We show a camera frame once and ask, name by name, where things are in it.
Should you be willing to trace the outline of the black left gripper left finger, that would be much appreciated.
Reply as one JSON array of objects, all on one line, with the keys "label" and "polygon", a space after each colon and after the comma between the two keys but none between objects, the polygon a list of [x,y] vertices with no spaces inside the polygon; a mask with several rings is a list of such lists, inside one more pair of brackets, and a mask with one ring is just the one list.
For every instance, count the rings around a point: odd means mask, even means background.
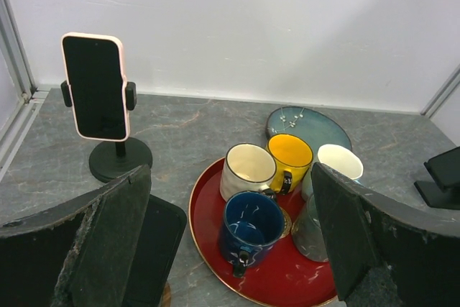
[{"label": "black left gripper left finger", "polygon": [[150,196],[139,166],[1,225],[2,306],[121,306]]}]

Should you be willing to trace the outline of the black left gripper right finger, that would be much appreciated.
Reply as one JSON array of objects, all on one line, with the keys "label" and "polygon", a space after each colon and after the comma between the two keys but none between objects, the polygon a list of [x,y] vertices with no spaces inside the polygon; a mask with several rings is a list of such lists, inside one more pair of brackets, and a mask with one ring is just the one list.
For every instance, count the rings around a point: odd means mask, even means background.
[{"label": "black left gripper right finger", "polygon": [[458,306],[459,220],[312,168],[337,296],[347,306]]}]

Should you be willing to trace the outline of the black phone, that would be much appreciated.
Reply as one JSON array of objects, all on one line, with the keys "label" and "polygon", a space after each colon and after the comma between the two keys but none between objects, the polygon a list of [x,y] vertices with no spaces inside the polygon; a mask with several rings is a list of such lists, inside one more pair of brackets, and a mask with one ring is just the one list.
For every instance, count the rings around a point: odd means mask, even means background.
[{"label": "black phone", "polygon": [[424,162],[424,166],[441,190],[459,189],[459,150],[455,147]]}]

